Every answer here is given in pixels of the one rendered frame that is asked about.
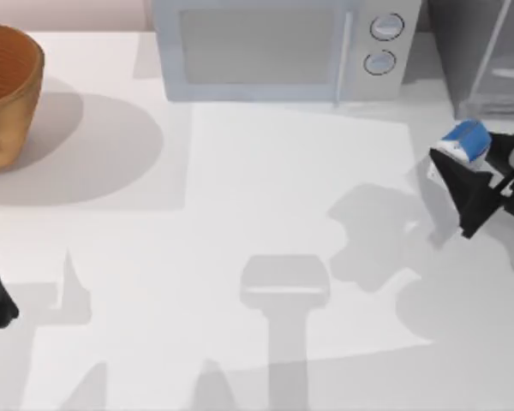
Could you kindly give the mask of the round microwave knob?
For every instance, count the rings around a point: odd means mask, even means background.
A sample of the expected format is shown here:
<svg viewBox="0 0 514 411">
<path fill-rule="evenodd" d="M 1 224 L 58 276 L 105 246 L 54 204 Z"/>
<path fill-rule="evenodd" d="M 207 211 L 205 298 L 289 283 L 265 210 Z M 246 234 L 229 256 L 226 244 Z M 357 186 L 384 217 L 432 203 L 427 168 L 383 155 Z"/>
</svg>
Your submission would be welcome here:
<svg viewBox="0 0 514 411">
<path fill-rule="evenodd" d="M 396 65 L 396 55 L 388 50 L 372 52 L 363 60 L 363 68 L 372 76 L 389 74 Z"/>
<path fill-rule="evenodd" d="M 378 41 L 392 41 L 405 29 L 403 17 L 396 13 L 380 15 L 370 25 L 370 33 Z"/>
</svg>

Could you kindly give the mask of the woven wooden basket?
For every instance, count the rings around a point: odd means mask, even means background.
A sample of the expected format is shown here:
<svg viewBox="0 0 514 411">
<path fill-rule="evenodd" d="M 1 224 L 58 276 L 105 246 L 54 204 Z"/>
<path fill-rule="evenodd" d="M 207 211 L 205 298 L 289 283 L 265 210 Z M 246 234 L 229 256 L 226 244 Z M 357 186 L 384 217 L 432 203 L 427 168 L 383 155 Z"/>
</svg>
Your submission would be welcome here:
<svg viewBox="0 0 514 411">
<path fill-rule="evenodd" d="M 34 119 L 45 69 L 42 47 L 0 24 L 0 170 L 21 155 Z"/>
</svg>

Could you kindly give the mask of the blue and white carton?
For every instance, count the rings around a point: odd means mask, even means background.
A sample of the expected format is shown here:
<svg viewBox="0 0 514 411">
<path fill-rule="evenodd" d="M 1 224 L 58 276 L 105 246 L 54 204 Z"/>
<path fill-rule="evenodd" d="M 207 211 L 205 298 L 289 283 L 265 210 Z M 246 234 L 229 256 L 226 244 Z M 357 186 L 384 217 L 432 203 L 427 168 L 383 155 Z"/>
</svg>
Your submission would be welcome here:
<svg viewBox="0 0 514 411">
<path fill-rule="evenodd" d="M 480 172 L 491 145 L 492 137 L 482 122 L 460 122 L 432 145 L 427 178 L 443 185 L 448 172 L 461 176 Z"/>
</svg>

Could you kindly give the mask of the grey cabinet with dark inside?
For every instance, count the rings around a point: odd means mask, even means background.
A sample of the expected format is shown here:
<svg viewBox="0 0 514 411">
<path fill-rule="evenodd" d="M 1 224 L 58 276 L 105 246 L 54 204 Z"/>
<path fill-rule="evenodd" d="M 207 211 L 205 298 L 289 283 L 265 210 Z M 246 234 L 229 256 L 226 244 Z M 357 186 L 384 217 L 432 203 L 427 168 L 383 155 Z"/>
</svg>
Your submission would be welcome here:
<svg viewBox="0 0 514 411">
<path fill-rule="evenodd" d="M 428 0 L 457 119 L 514 120 L 514 0 Z"/>
</svg>

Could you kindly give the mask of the microwave oven door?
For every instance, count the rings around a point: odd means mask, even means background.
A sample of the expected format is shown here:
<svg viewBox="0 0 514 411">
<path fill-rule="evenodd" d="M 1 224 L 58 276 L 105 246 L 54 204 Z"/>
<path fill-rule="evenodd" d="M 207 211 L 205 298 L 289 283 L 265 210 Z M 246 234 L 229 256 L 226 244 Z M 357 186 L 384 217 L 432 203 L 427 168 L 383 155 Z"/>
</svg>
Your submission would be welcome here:
<svg viewBox="0 0 514 411">
<path fill-rule="evenodd" d="M 336 102 L 349 9 L 348 0 L 152 0 L 166 96 Z"/>
</svg>

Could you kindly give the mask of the pale microwave oven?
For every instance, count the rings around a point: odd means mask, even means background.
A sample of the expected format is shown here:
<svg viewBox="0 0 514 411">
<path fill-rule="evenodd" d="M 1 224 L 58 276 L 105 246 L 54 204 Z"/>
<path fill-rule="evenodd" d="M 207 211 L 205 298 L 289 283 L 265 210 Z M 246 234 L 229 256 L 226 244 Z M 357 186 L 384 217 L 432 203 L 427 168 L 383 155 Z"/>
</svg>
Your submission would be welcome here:
<svg viewBox="0 0 514 411">
<path fill-rule="evenodd" d="M 395 98 L 402 85 L 422 0 L 348 0 L 348 2 L 352 24 L 340 104 Z M 370 33 L 371 23 L 376 17 L 390 13 L 403 17 L 405 21 L 403 33 L 392 41 L 374 39 Z M 389 74 L 372 76 L 363 68 L 363 60 L 368 54 L 381 50 L 393 52 L 397 57 L 397 65 Z"/>
</svg>

